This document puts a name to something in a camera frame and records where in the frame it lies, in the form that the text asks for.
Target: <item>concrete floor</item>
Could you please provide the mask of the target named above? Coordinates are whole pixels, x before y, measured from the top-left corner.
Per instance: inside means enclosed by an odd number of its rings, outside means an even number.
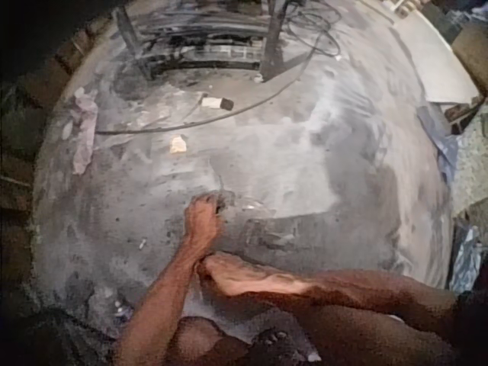
[[[93,161],[77,176],[76,130],[67,141],[61,132],[80,86],[98,90],[99,129],[141,128],[164,116],[159,125],[171,126],[219,113],[198,108],[185,118],[201,92],[242,108],[301,67],[265,84],[252,72],[209,69],[146,83],[122,39],[111,37],[115,29],[108,32],[60,101],[37,163],[34,273],[46,303],[116,334],[115,294],[131,303],[142,297],[178,246],[185,206],[220,189],[220,180],[235,194],[220,249],[292,271],[373,268],[444,286],[448,189],[416,117],[424,100],[408,50],[376,2],[328,3],[342,15],[331,30],[340,57],[315,55],[291,87],[235,117],[175,133],[97,136]],[[310,51],[291,35],[282,41],[285,61]],[[177,134],[188,151],[170,154]],[[198,291],[185,312],[226,322]]]

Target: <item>small white object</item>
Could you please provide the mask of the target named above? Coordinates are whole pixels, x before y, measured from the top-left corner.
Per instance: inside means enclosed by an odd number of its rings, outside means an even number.
[[[68,137],[71,136],[72,130],[73,130],[73,122],[70,121],[67,124],[65,124],[65,126],[63,127],[63,132],[61,133],[61,139],[63,139],[63,141],[66,141]]]
[[[141,250],[142,248],[144,248],[145,244],[147,243],[147,239],[144,238],[142,242],[140,242],[139,244],[139,250]]]
[[[85,95],[85,88],[81,87],[76,89],[75,98],[81,98],[83,95]]]
[[[169,152],[171,154],[186,152],[186,142],[181,138],[181,135],[177,135],[171,139]]]
[[[260,84],[264,82],[265,78],[262,77],[261,73],[258,73],[252,80],[257,84]]]
[[[222,103],[222,98],[206,97],[201,100],[202,107],[209,107],[213,109],[220,109],[221,103]]]

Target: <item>hand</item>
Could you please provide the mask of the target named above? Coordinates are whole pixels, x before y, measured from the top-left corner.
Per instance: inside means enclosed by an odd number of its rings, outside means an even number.
[[[219,236],[222,222],[217,215],[218,194],[194,197],[185,211],[186,238],[184,248],[198,258],[207,254],[212,242]]]

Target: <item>debris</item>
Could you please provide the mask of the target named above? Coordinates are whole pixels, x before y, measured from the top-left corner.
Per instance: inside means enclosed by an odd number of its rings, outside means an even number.
[[[144,238],[139,244],[139,250],[142,250],[142,248],[144,248],[146,243],[147,243],[147,239]]]
[[[261,84],[264,82],[265,78],[262,77],[261,73],[257,73],[255,77],[252,79],[256,84]]]
[[[67,124],[65,124],[65,126],[63,127],[63,132],[61,133],[61,139],[63,139],[63,141],[66,141],[68,137],[71,136],[72,130],[73,130],[73,122],[70,121]]]
[[[82,123],[78,134],[78,145],[73,157],[73,174],[81,175],[92,161],[95,126],[97,123],[98,106],[95,103],[96,91],[85,93],[84,88],[75,91],[75,102],[81,110]]]
[[[201,106],[231,111],[234,108],[234,102],[227,98],[206,97],[201,100]]]
[[[186,152],[186,142],[181,138],[181,135],[177,135],[171,139],[169,152],[171,154]]]
[[[421,125],[427,133],[427,136],[438,150],[438,167],[448,185],[454,180],[456,173],[456,165],[458,162],[458,139],[456,136],[446,136],[440,127],[445,125],[440,120],[445,119],[442,113],[435,113],[433,109],[426,106],[417,108],[417,117],[420,119]]]
[[[465,220],[454,222],[449,290],[461,293],[473,288],[488,248],[480,242],[480,231]]]

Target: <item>crumpled paper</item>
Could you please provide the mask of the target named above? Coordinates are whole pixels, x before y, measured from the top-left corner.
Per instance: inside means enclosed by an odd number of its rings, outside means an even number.
[[[98,106],[95,103],[96,95],[97,91],[86,94],[84,88],[79,88],[75,91],[75,103],[80,109],[81,125],[78,134],[78,145],[73,157],[73,174],[83,174],[88,164],[92,161],[98,116]]]

